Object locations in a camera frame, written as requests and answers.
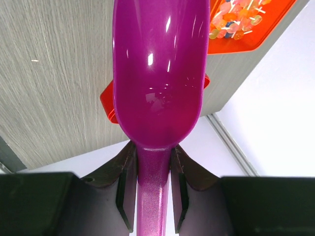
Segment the orange candy box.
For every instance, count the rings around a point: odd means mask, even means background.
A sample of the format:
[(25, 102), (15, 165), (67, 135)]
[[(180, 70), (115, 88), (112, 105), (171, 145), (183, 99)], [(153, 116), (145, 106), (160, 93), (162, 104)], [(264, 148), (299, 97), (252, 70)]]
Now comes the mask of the orange candy box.
[(257, 49), (295, 0), (211, 0), (208, 54)]

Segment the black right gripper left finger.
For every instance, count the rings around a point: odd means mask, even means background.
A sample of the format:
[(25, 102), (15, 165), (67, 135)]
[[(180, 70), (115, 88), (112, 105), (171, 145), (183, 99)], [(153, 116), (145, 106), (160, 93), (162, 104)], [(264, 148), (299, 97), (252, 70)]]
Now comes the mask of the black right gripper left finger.
[(0, 177), (3, 236), (127, 236), (133, 232), (137, 183), (132, 142), (80, 178), (71, 172)]

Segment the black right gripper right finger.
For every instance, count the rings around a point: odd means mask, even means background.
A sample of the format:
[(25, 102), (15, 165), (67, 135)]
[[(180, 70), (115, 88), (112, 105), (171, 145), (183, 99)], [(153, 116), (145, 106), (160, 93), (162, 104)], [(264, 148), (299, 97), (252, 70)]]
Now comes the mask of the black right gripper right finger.
[(312, 177), (218, 177), (176, 146), (170, 161), (181, 236), (312, 236)]

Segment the purple plastic scoop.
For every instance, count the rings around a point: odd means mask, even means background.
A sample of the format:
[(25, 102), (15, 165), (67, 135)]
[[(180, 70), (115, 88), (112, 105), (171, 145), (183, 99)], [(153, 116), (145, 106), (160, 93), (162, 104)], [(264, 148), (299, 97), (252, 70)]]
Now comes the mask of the purple plastic scoop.
[(139, 236), (165, 234), (171, 153), (201, 112), (209, 28), (207, 0), (114, 2), (114, 107), (136, 145)]

